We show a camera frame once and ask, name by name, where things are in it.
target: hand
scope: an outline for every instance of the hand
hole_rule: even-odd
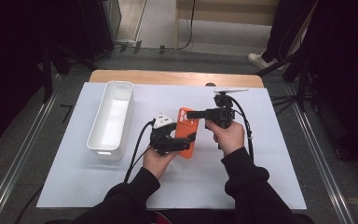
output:
[[[244,147],[245,130],[241,124],[231,121],[228,128],[222,129],[213,121],[205,120],[205,125],[213,132],[213,139],[219,143],[225,156]]]
[[[177,152],[171,152],[167,155],[160,156],[154,148],[150,147],[144,154],[143,167],[150,171],[157,179],[160,179],[177,154]]]

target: person's right hand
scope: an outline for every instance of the person's right hand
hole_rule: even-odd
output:
[[[245,130],[243,126],[235,121],[231,121],[231,125],[222,129],[211,120],[205,120],[205,125],[213,132],[213,139],[219,143],[224,155],[244,147]]]

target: person's left hand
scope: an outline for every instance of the person's left hand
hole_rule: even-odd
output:
[[[157,179],[160,179],[177,154],[177,152],[171,152],[167,155],[160,156],[156,150],[151,147],[144,154],[143,167],[150,171]]]

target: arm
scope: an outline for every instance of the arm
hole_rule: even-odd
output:
[[[176,154],[164,157],[152,148],[144,154],[144,164],[130,184],[112,187],[103,201],[71,223],[143,223],[147,199],[159,188],[158,180]]]
[[[269,172],[256,167],[244,147],[244,129],[232,122],[221,129],[212,121],[206,125],[224,151],[229,180],[226,193],[235,200],[236,223],[297,223],[295,216],[268,182]]]

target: person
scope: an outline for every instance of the person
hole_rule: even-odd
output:
[[[280,1],[275,12],[266,50],[261,54],[250,53],[248,55],[249,62],[264,69],[276,62],[283,61],[309,15],[313,3],[315,0]]]
[[[232,121],[222,129],[210,120],[206,126],[223,150],[221,160],[228,173],[225,191],[235,200],[230,212],[168,210],[146,212],[147,199],[158,190],[159,179],[177,153],[159,156],[147,150],[143,167],[130,183],[112,187],[104,200],[72,221],[52,223],[300,223],[268,182],[269,172],[254,165],[244,147],[243,126]]]

